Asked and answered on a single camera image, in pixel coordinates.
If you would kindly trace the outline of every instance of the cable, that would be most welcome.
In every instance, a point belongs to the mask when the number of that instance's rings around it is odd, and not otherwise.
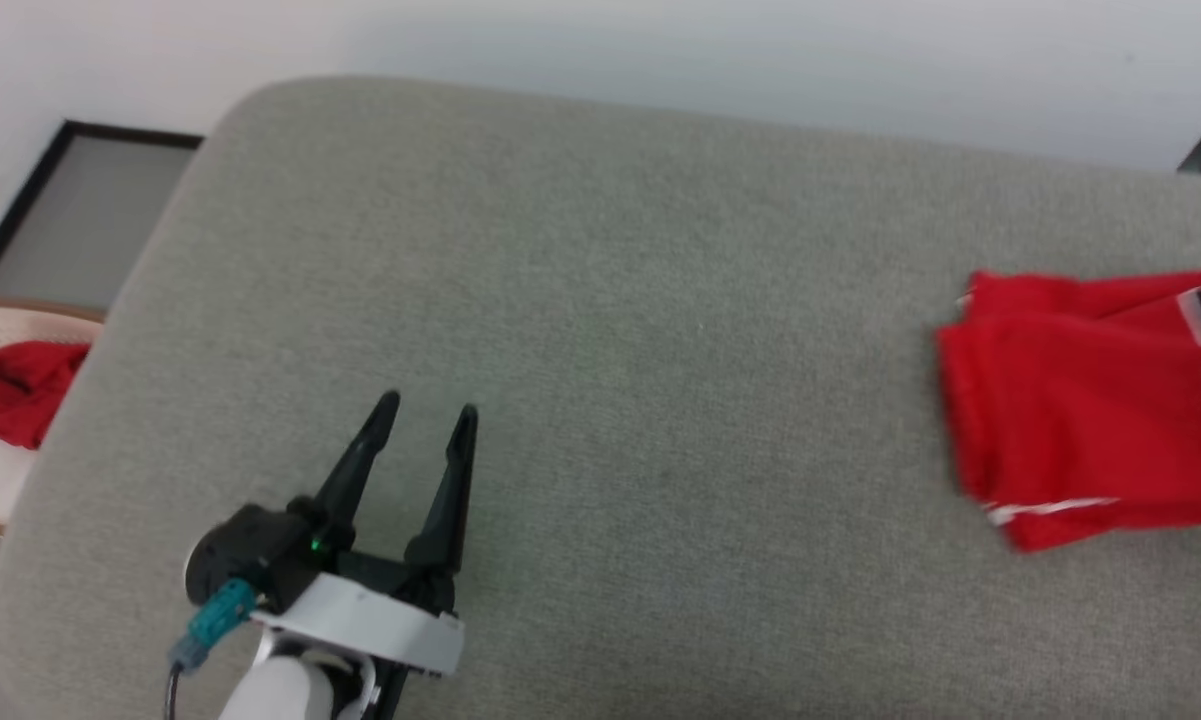
[[[165,720],[174,720],[174,701],[178,698],[178,679],[192,674],[208,652],[249,618],[249,612],[258,606],[258,593],[244,580],[231,578],[223,583],[208,602],[196,612],[187,624],[187,634],[169,648],[169,685],[165,688]]]
[[[174,703],[178,700],[178,678],[183,676],[183,664],[169,666],[169,684],[165,685],[165,720],[175,720]]]

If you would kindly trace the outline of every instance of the gray cushion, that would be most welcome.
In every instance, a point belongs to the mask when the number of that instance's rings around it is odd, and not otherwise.
[[[400,718],[1201,714],[1201,529],[1012,554],[932,332],[978,266],[1201,265],[1201,178],[386,79],[245,100],[0,556],[30,716],[157,714],[189,548],[404,394],[362,546],[480,407],[459,674]],[[209,718],[256,635],[183,684]]]

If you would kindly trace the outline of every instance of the red cloth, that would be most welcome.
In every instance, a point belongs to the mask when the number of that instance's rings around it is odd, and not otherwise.
[[[938,343],[961,482],[1017,548],[1201,523],[1201,272],[975,272]]]
[[[88,344],[19,342],[0,348],[0,439],[37,450],[89,353]]]

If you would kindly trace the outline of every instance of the teal connector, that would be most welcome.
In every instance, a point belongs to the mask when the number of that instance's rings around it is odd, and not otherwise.
[[[257,605],[257,593],[249,583],[241,578],[228,580],[208,598],[208,602],[187,624],[187,634],[171,648],[171,665],[180,666],[184,674],[192,674],[204,664],[208,652],[247,620]]]

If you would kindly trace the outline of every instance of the black cable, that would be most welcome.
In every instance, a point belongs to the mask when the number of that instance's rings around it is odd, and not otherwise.
[[[165,720],[174,720],[174,702],[178,700],[178,678],[183,674],[183,664],[169,666],[169,684],[165,685]]]

